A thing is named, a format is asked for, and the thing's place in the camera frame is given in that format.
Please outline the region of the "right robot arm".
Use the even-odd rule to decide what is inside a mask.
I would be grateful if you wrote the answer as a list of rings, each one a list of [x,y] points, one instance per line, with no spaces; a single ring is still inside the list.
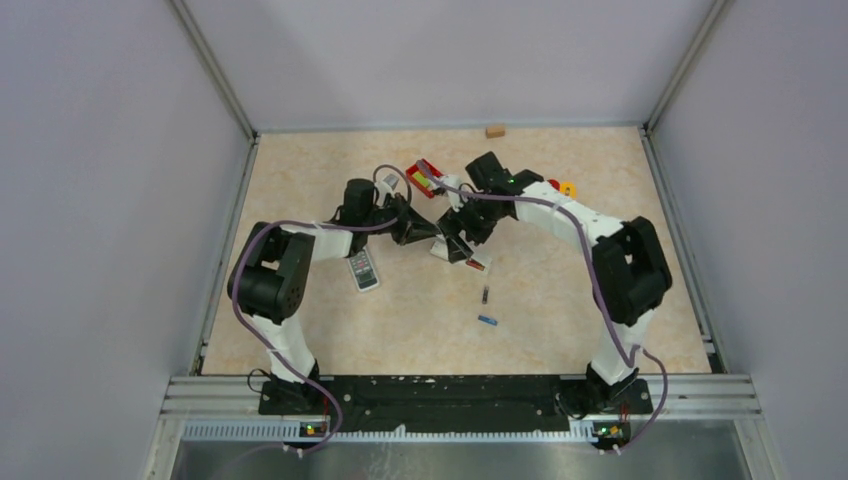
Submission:
[[[532,170],[510,172],[492,152],[466,166],[471,190],[455,175],[437,175],[424,161],[417,165],[450,202],[437,222],[448,261],[472,259],[475,247],[507,218],[540,229],[581,256],[604,323],[586,369],[586,397],[594,409],[614,411],[637,378],[647,328],[673,285],[654,224],[643,216],[622,220],[599,213]]]

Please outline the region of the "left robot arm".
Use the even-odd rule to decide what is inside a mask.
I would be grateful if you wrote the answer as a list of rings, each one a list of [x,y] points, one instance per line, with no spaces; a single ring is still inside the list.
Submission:
[[[409,199],[362,178],[347,182],[342,204],[325,223],[256,223],[230,274],[227,294],[237,319],[271,360],[264,395],[302,414],[319,404],[319,365],[298,317],[313,264],[351,258],[372,235],[406,245],[438,233]]]

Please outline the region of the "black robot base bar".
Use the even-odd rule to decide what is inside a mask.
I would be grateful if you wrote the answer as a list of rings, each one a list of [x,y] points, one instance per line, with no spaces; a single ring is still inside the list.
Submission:
[[[316,387],[268,380],[258,405],[262,415],[339,420],[341,433],[559,432],[591,415],[653,410],[644,380],[612,388],[559,375],[339,375]]]

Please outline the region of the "red AAA battery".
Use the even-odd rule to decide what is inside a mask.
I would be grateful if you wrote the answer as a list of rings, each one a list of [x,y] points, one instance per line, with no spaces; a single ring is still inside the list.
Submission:
[[[484,264],[482,264],[482,263],[480,263],[480,262],[478,262],[474,259],[468,259],[465,262],[465,265],[470,267],[470,268],[473,268],[477,271],[481,271],[481,272],[484,272],[487,269],[487,267]]]

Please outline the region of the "grey remote control with buttons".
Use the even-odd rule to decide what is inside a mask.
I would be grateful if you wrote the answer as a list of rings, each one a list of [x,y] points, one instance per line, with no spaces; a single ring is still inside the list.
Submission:
[[[347,264],[359,293],[365,293],[380,286],[380,279],[367,247],[349,257]]]

